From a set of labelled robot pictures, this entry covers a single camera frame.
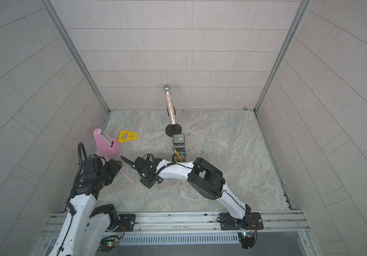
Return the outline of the pink toothbrush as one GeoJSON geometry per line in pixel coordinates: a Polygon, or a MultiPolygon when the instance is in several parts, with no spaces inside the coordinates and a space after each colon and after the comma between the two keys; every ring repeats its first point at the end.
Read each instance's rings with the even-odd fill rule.
{"type": "Polygon", "coordinates": [[[135,181],[129,177],[127,174],[125,174],[123,171],[120,171],[120,174],[123,175],[129,182],[135,183],[135,181]]]}

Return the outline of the yellow toothbrush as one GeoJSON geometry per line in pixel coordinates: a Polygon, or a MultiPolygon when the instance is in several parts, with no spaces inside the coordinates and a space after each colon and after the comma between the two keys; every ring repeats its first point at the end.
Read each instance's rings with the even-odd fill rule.
{"type": "Polygon", "coordinates": [[[176,150],[176,149],[174,149],[174,153],[175,153],[175,155],[176,155],[176,156],[177,156],[177,158],[178,158],[178,162],[183,162],[183,161],[182,161],[181,156],[179,155],[179,153],[177,152],[177,150],[176,150]]]}

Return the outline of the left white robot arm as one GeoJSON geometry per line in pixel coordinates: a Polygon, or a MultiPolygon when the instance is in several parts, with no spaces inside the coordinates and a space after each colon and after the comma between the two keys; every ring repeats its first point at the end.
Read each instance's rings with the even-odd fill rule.
{"type": "Polygon", "coordinates": [[[69,210],[51,256],[93,256],[107,230],[119,226],[113,204],[96,206],[99,192],[110,185],[123,164],[91,156],[79,163],[79,173],[66,201],[69,210]]]}

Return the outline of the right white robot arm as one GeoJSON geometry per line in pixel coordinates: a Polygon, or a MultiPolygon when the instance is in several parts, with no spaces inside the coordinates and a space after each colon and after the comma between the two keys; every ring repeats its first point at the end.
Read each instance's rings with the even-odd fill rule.
{"type": "Polygon", "coordinates": [[[239,200],[226,184],[223,173],[203,158],[193,162],[170,162],[154,158],[152,154],[138,157],[133,162],[120,157],[141,177],[140,182],[147,188],[165,179],[188,182],[201,196],[218,201],[237,222],[247,222],[252,216],[250,207],[239,200]]]}

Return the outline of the pink metronome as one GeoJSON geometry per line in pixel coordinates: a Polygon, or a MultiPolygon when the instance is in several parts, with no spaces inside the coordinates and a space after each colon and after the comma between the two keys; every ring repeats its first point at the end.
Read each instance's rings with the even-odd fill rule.
{"type": "Polygon", "coordinates": [[[101,156],[117,156],[119,154],[121,143],[117,139],[114,139],[102,129],[95,129],[93,136],[97,151],[101,156]]]}

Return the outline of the yellow triangular block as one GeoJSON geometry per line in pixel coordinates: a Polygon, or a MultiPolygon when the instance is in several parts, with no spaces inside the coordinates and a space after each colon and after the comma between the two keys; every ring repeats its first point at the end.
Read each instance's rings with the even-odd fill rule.
{"type": "Polygon", "coordinates": [[[138,137],[139,137],[138,133],[121,130],[118,136],[118,141],[120,143],[125,143],[128,141],[137,140],[138,137]]]}

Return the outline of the black microphone stand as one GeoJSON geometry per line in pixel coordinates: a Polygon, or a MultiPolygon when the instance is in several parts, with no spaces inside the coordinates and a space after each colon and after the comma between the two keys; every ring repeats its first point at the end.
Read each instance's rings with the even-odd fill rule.
{"type": "Polygon", "coordinates": [[[182,132],[182,127],[177,123],[176,110],[174,107],[172,111],[168,110],[168,116],[170,118],[170,124],[166,126],[165,133],[170,137],[173,137],[175,134],[180,134],[182,132]]]}

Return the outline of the left controller board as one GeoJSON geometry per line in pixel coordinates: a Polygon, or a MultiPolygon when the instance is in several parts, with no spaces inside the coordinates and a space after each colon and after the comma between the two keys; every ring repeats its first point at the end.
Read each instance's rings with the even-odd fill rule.
{"type": "Polygon", "coordinates": [[[114,248],[118,247],[119,245],[120,236],[118,235],[112,235],[108,237],[104,237],[100,244],[99,244],[99,250],[104,253],[109,253],[114,248]]]}

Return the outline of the controller board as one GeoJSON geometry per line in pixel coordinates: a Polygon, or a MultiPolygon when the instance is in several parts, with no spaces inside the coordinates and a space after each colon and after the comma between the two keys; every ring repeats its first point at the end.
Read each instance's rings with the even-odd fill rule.
{"type": "Polygon", "coordinates": [[[109,253],[114,248],[118,247],[119,245],[120,236],[118,235],[112,235],[108,237],[104,237],[100,244],[99,244],[99,250],[104,253],[109,253]]]}
{"type": "Polygon", "coordinates": [[[255,230],[254,232],[239,232],[238,239],[242,246],[243,250],[251,250],[257,241],[258,232],[255,230]]]}

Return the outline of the rhinestone silver microphone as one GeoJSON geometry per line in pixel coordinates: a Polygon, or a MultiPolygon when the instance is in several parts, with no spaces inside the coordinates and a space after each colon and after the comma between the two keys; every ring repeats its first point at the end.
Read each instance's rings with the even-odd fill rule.
{"type": "Polygon", "coordinates": [[[172,98],[172,88],[169,85],[163,86],[163,92],[165,94],[165,100],[167,105],[168,116],[170,118],[171,125],[176,125],[176,112],[173,104],[172,98]]]}

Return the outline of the right controller board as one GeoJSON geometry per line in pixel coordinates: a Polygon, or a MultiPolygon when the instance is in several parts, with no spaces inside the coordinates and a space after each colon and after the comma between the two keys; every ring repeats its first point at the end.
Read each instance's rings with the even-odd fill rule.
{"type": "Polygon", "coordinates": [[[251,250],[257,241],[258,232],[255,230],[254,232],[239,232],[238,239],[242,246],[243,250],[251,250]]]}

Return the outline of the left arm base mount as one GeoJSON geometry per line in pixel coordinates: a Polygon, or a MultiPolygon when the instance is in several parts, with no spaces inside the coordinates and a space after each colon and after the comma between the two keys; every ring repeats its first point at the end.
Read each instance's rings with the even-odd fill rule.
{"type": "Polygon", "coordinates": [[[135,225],[135,214],[119,214],[116,217],[110,216],[110,225],[107,232],[132,232],[135,225]]]}

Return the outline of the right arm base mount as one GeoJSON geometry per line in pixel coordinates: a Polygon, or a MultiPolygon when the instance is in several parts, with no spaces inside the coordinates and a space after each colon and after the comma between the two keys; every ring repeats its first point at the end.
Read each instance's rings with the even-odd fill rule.
{"type": "Polygon", "coordinates": [[[222,230],[263,230],[261,214],[258,212],[246,213],[243,219],[236,219],[229,213],[220,213],[217,217],[222,230]]]}

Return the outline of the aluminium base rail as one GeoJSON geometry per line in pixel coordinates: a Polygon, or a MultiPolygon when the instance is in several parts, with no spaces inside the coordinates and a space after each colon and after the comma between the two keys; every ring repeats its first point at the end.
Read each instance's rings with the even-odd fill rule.
{"type": "MultiPolygon", "coordinates": [[[[264,229],[258,232],[257,241],[269,235],[270,243],[280,243],[287,236],[297,238],[308,253],[312,244],[310,229],[302,211],[262,211],[264,229]]],[[[60,235],[68,213],[55,213],[49,217],[37,240],[33,255],[48,256],[60,235]]],[[[120,236],[118,246],[137,245],[201,245],[240,244],[239,232],[255,230],[222,230],[217,217],[220,212],[136,212],[132,232],[105,232],[104,237],[120,236]]]]}

